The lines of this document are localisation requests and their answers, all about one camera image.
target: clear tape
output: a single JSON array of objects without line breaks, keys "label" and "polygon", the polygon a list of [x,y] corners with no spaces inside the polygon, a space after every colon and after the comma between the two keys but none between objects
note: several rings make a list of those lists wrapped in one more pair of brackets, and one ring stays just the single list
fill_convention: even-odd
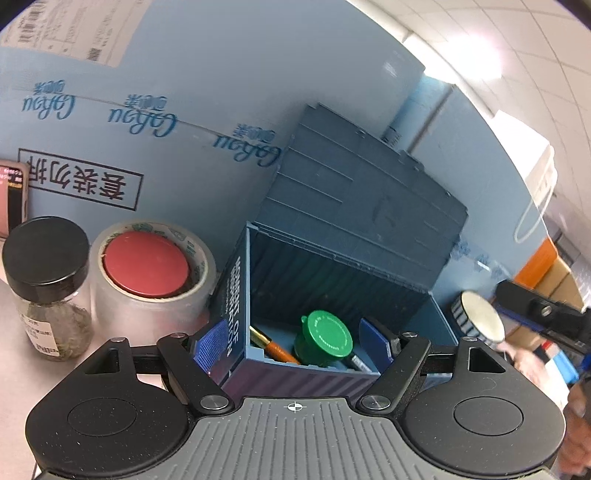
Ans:
[{"label": "clear tape", "polygon": [[[193,287],[167,299],[146,299],[119,288],[105,273],[103,253],[111,240],[127,231],[147,231],[175,243],[185,254]],[[117,223],[104,230],[90,250],[90,288],[96,330],[104,338],[123,336],[131,345],[154,345],[174,332],[192,334],[203,326],[203,311],[216,279],[212,253],[182,227],[162,222]]]}]

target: red center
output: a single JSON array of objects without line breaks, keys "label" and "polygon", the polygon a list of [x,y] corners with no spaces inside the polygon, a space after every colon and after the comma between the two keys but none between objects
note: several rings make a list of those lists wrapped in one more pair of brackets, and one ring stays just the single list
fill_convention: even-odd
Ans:
[{"label": "red center", "polygon": [[150,299],[175,295],[189,276],[180,249],[149,232],[126,232],[114,238],[105,249],[105,270],[122,289]]}]

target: phone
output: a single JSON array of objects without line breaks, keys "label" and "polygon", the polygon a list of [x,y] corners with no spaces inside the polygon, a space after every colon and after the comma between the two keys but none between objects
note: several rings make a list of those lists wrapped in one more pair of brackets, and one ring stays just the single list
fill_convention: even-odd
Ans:
[{"label": "phone", "polygon": [[27,220],[29,165],[0,160],[0,238]]}]

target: gray ribbed plate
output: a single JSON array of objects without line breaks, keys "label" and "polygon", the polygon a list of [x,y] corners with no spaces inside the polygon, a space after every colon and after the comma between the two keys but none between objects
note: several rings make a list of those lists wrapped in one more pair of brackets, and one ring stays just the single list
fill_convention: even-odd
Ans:
[{"label": "gray ribbed plate", "polygon": [[[45,475],[43,480],[58,477]],[[342,398],[247,398],[199,421],[171,458],[129,480],[457,480],[414,453],[394,425]],[[546,471],[531,480],[552,480]]]}]

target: jar label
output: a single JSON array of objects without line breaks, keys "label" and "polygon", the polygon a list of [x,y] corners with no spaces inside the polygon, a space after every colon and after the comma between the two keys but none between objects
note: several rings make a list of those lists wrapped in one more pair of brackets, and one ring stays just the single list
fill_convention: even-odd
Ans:
[{"label": "jar label", "polygon": [[33,346],[41,353],[51,356],[60,356],[57,349],[56,339],[53,336],[51,324],[47,322],[38,322],[21,314],[21,320],[25,325],[27,335]]}]

